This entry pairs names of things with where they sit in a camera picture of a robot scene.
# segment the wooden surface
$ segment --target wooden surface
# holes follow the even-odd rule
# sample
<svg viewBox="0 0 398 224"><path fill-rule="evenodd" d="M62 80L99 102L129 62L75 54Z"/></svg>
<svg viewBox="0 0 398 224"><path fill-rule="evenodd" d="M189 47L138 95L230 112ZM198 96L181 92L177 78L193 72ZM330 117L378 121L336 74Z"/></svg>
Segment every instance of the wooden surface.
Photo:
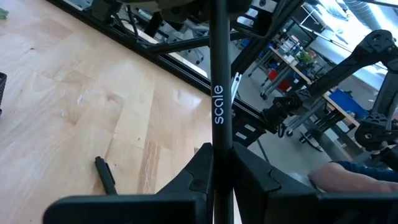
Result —
<svg viewBox="0 0 398 224"><path fill-rule="evenodd" d="M279 58L281 58L290 68L292 68L298 75L300 75L308 84L312 84L312 81L305 76L300 70L298 70L295 66L289 63L276 49L269 47ZM339 105L337 105L327 93L323 94L324 99L336 108L341 114L343 114L351 123L355 124L355 126L359 126L359 122L357 122L351 115L349 115L345 110L343 110Z"/></svg>
<svg viewBox="0 0 398 224"><path fill-rule="evenodd" d="M210 97L44 0L2 0L0 223L41 223L68 195L161 189L211 141Z"/></svg>

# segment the black pole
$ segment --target black pole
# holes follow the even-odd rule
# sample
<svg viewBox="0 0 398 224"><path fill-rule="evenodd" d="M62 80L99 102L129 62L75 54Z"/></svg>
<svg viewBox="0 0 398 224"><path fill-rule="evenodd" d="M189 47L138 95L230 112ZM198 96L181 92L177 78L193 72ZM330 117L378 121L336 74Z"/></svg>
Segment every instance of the black pole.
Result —
<svg viewBox="0 0 398 224"><path fill-rule="evenodd" d="M214 219L233 224L233 191L229 166L232 149L231 62L227 0L210 1L211 118L214 173Z"/></svg>

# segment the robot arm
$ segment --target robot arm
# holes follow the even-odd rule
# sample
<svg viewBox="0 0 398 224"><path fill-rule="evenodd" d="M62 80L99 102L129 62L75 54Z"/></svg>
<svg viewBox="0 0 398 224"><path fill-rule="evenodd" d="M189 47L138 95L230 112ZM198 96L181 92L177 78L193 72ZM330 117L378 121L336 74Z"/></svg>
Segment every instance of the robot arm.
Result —
<svg viewBox="0 0 398 224"><path fill-rule="evenodd" d="M263 111L268 130L276 133L278 125L282 124L286 117L305 111L330 88L337 86L360 68L379 61L387 67L388 73L371 114L361 122L355 138L368 151L389 150L388 145L398 142L398 130L392 129L391 125L398 100L398 48L392 34L387 30L375 30L368 34L348 58L307 89L298 90L290 96L275 98L274 104Z"/></svg>

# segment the blue sleeve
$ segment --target blue sleeve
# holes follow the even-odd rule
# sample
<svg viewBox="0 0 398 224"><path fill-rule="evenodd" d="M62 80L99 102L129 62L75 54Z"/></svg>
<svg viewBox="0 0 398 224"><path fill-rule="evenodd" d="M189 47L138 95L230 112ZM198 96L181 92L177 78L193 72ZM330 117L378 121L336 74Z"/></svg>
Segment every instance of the blue sleeve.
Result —
<svg viewBox="0 0 398 224"><path fill-rule="evenodd" d="M353 164L352 162L347 161L338 161L335 162L340 164L344 169L354 172L357 174L363 174L368 177L372 177L376 180L384 180L389 182L397 182L398 183L398 174L393 170L380 170L372 167L365 167L357 164Z"/></svg>

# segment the blue bin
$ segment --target blue bin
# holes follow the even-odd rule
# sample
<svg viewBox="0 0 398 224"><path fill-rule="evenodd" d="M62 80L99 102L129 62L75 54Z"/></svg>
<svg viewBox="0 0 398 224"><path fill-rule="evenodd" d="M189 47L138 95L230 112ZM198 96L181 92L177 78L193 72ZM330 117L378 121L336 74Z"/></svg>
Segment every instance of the blue bin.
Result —
<svg viewBox="0 0 398 224"><path fill-rule="evenodd" d="M364 119L369 114L369 112L362 108L362 106L360 106L357 102L355 102L352 97L350 97L340 89L336 89L329 97L345 112L354 113L355 118L357 119Z"/></svg>
<svg viewBox="0 0 398 224"><path fill-rule="evenodd" d="M244 39L241 41L241 47L246 47L250 43L249 39Z"/></svg>

